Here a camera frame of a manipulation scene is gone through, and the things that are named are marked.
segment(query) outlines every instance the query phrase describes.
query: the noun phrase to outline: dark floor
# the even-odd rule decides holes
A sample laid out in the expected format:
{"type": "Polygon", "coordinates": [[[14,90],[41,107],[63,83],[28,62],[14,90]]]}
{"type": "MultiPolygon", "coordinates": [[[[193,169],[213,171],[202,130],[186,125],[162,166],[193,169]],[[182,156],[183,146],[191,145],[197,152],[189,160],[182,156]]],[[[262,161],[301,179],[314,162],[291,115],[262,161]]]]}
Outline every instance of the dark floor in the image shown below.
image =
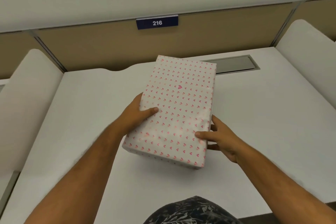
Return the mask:
{"type": "MultiPolygon", "coordinates": [[[[331,202],[327,205],[336,211],[336,202],[331,202]]],[[[280,224],[273,213],[241,218],[239,220],[244,224],[280,224]]]]}

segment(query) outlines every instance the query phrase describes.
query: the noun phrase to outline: heart-patterned wrapping paper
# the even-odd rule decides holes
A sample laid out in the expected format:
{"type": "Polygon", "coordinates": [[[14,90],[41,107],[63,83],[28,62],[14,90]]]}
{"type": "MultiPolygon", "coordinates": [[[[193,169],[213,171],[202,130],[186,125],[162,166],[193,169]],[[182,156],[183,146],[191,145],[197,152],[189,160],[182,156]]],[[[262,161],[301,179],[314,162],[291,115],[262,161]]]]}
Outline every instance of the heart-patterned wrapping paper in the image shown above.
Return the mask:
{"type": "Polygon", "coordinates": [[[140,110],[159,111],[130,132],[123,148],[191,168],[205,163],[207,143],[196,131],[209,131],[216,64],[159,55],[141,97],[140,110]]]}

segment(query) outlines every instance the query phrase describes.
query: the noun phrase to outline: person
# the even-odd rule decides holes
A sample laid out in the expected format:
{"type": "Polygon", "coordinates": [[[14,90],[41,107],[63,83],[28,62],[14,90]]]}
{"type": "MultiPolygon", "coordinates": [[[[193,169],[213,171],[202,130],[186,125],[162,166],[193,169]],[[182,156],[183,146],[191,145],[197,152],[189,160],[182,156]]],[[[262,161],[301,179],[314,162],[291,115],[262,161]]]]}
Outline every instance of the person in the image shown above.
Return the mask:
{"type": "MultiPolygon", "coordinates": [[[[78,162],[36,206],[25,224],[94,223],[122,138],[146,118],[158,112],[158,108],[140,111],[141,95],[135,97],[122,114],[107,126],[78,162]]],[[[336,223],[336,212],[246,144],[216,116],[212,116],[212,121],[212,132],[196,132],[195,136],[215,142],[208,145],[209,150],[220,150],[230,161],[241,167],[281,223],[336,223]]],[[[201,197],[192,197],[162,207],[145,223],[241,222],[220,206],[201,197]]]]}

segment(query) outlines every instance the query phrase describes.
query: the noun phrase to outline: number 216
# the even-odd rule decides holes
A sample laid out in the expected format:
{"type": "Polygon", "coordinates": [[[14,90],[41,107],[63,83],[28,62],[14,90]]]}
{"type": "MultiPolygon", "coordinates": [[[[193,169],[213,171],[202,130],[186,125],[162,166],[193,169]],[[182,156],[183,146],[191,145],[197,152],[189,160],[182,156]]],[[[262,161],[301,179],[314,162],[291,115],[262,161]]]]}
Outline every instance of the number 216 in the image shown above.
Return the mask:
{"type": "Polygon", "coordinates": [[[153,26],[162,25],[162,21],[153,21],[153,26]]]}

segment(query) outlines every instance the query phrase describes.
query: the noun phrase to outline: sign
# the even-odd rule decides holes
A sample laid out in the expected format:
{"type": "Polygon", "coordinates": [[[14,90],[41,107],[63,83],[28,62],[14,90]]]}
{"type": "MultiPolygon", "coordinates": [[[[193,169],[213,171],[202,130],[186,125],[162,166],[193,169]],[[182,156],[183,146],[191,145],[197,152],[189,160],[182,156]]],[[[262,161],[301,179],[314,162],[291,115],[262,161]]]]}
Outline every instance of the sign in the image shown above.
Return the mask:
{"type": "Polygon", "coordinates": [[[154,17],[146,19],[137,19],[136,25],[138,29],[147,28],[163,28],[163,27],[173,27],[179,25],[179,16],[167,16],[167,17],[154,17]]]}

